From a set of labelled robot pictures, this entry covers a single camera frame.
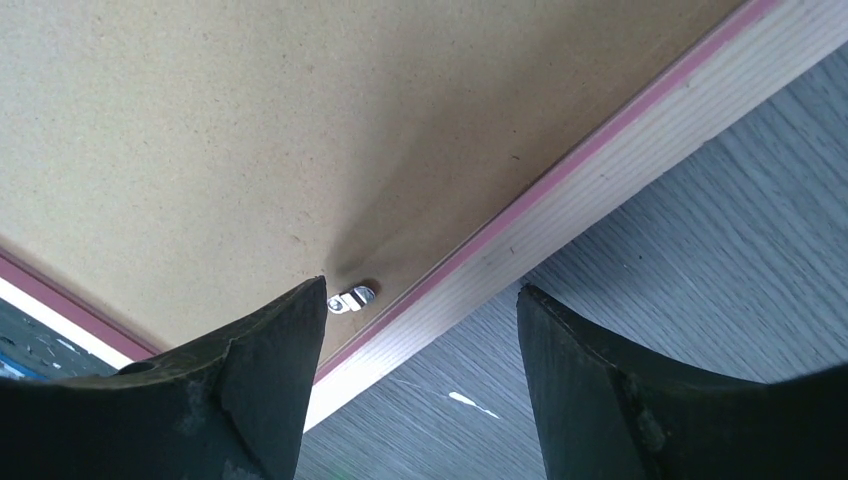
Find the pink wooden picture frame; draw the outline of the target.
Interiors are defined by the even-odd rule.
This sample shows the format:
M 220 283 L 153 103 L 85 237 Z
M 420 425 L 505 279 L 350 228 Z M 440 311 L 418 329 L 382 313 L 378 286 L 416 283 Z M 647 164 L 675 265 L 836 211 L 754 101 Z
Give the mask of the pink wooden picture frame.
M 386 307 L 328 323 L 312 428 L 847 40 L 843 1 L 737 8 Z M 336 293 L 327 280 L 327 288 Z M 1 296 L 114 368 L 163 348 L 1 244 Z

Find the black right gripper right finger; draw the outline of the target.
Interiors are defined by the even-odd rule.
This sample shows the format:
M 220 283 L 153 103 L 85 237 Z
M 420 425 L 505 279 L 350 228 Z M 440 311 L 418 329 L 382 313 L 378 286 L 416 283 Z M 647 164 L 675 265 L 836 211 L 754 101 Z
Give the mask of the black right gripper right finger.
M 517 329 L 550 479 L 843 479 L 847 368 L 777 383 L 697 368 L 533 285 Z

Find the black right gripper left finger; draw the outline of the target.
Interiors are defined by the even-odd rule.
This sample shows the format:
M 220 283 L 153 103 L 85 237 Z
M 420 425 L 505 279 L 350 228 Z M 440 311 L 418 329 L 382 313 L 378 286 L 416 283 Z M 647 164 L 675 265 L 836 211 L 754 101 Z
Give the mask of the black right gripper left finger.
M 111 376 L 1 383 L 5 479 L 291 479 L 328 315 L 310 278 Z

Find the brown cardboard backing board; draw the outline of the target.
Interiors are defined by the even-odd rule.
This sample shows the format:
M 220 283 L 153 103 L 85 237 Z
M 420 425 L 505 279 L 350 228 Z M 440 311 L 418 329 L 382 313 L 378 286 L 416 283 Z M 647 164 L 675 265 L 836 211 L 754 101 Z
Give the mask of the brown cardboard backing board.
M 5 1 L 1 244 L 160 348 L 386 307 L 734 1 Z

